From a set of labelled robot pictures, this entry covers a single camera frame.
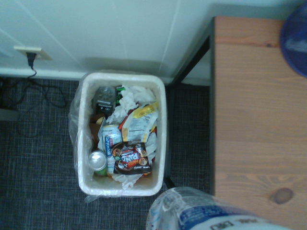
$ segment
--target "electrical outlet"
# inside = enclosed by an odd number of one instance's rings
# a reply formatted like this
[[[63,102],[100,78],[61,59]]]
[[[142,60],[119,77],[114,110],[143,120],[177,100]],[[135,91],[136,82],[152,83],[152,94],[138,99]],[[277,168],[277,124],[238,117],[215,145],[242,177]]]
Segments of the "electrical outlet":
[[[14,49],[27,56],[27,53],[36,53],[35,59],[40,60],[51,60],[52,58],[42,48],[38,47],[25,47],[25,46],[14,46]]]

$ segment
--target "green can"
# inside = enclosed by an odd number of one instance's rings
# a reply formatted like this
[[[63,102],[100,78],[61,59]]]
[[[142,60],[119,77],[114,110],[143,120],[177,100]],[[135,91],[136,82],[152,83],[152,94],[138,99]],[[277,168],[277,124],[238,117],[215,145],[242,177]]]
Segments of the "green can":
[[[106,154],[102,151],[94,151],[88,156],[88,164],[97,175],[107,176],[106,172]]]

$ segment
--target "wood grain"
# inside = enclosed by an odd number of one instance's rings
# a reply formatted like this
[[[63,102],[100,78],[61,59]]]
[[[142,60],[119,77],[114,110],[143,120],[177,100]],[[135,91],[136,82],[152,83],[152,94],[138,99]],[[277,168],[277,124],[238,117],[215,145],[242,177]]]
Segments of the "wood grain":
[[[283,22],[215,18],[215,195],[306,229],[307,79],[279,48]],[[281,188],[294,196],[272,197]]]

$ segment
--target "trash can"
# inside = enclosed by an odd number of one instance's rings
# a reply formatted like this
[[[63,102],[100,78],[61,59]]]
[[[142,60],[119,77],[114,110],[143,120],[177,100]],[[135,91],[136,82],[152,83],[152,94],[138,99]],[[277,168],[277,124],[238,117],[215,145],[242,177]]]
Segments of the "trash can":
[[[87,164],[87,157],[92,149],[89,118],[93,114],[92,99],[100,86],[118,87],[143,86],[154,93],[158,102],[159,117],[157,119],[157,149],[152,173],[141,177],[132,188],[124,190],[122,184],[109,177],[93,177]],[[159,192],[163,183],[165,150],[166,150],[166,96],[163,82],[156,76],[95,72],[85,76],[71,103],[69,114],[70,136],[74,145],[75,170],[79,186],[83,192],[91,196],[152,196]]]

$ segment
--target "wall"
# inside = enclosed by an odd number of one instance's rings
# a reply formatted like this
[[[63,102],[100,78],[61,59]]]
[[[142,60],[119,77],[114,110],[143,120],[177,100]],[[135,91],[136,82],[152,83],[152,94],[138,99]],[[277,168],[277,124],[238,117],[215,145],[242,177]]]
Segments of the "wall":
[[[13,46],[42,47],[41,78],[78,79],[100,69],[170,82],[215,15],[285,19],[304,0],[0,0],[0,75],[32,74]],[[187,81],[208,73],[204,58]]]

